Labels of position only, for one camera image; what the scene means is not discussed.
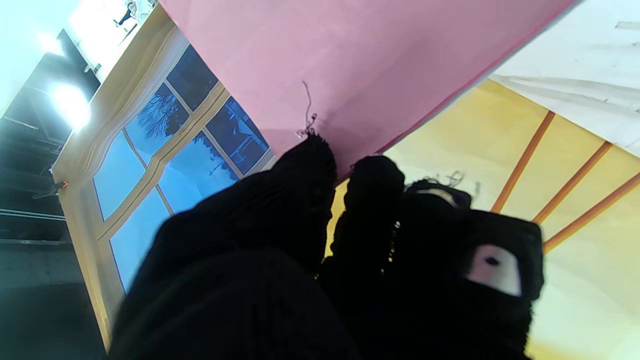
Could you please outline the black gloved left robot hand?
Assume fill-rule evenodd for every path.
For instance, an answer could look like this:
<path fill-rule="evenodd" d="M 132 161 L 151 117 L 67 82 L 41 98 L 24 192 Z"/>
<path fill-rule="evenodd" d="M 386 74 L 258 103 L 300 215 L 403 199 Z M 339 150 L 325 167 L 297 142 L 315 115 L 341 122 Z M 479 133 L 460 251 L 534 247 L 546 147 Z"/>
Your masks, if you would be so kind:
<path fill-rule="evenodd" d="M 338 182 L 309 134 L 266 171 L 160 226 L 108 360 L 525 360 L 543 237 L 384 155 Z"/>

